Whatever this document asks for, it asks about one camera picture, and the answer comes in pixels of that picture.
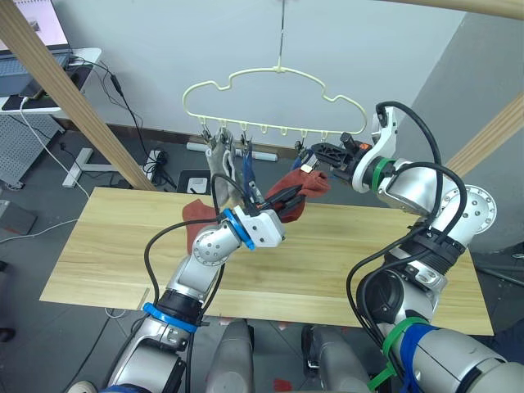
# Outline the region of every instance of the laptop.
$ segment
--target laptop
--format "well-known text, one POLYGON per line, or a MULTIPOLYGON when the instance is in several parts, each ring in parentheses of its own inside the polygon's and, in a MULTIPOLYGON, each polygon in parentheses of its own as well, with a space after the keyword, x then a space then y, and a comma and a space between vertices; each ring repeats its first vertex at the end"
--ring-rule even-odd
MULTIPOLYGON (((14 3, 58 64, 65 68, 71 49, 51 0, 14 0, 14 3)), ((31 74, 0 41, 0 97, 21 94, 29 86, 34 91, 32 81, 31 74)))

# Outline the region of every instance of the power strip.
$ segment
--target power strip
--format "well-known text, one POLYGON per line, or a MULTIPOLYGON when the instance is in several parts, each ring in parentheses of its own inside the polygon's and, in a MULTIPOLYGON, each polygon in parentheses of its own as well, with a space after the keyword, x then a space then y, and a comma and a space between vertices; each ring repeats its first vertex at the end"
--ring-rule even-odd
POLYGON ((152 181, 153 176, 155 175, 155 170, 153 169, 153 167, 155 166, 155 163, 158 161, 160 153, 161 150, 151 150, 149 152, 149 157, 147 157, 146 164, 142 167, 142 171, 147 176, 149 181, 152 181))

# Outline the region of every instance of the wooden pole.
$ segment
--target wooden pole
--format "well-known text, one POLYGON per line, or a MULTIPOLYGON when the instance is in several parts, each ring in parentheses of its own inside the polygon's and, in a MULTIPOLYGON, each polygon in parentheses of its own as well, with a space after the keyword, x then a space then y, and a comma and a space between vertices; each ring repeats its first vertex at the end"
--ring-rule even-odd
POLYGON ((11 0, 0 0, 0 39, 134 188, 156 190, 133 157, 58 65, 11 0))
POLYGON ((388 0, 524 20, 522 0, 388 0))
POLYGON ((524 94, 519 93, 480 133, 460 149, 446 166, 459 176, 464 176, 522 127, 524 94))

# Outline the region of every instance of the laptop screen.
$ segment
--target laptop screen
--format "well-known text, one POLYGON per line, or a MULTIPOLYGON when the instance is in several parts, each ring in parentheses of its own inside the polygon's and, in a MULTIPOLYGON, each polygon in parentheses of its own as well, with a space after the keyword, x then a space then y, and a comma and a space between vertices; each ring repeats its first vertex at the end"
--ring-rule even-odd
MULTIPOLYGON (((51 0, 15 0, 14 3, 44 45, 56 48, 68 45, 51 0)), ((7 53, 10 53, 7 45, 0 41, 0 55, 7 53)))

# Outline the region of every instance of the wooden table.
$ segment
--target wooden table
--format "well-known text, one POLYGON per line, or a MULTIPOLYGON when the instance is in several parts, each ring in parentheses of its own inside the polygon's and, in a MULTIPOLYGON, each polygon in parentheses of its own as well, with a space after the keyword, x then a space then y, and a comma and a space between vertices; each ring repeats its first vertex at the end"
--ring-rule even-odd
MULTIPOLYGON (((162 228, 182 221, 182 208, 194 199, 167 192, 95 189, 40 300, 141 308, 152 299, 144 247, 162 228)), ((201 199, 211 204, 209 197, 201 199)), ((406 234, 414 220, 393 209, 309 203, 299 221, 286 224, 287 239, 281 246, 256 251, 243 246, 232 255, 208 314, 358 326, 346 299, 347 273, 406 234)), ((151 263, 160 291, 184 256, 184 229, 154 245, 151 263)), ((379 263, 362 269, 355 286, 379 263)), ((433 323, 468 334, 492 334, 468 252, 448 278, 433 323)))

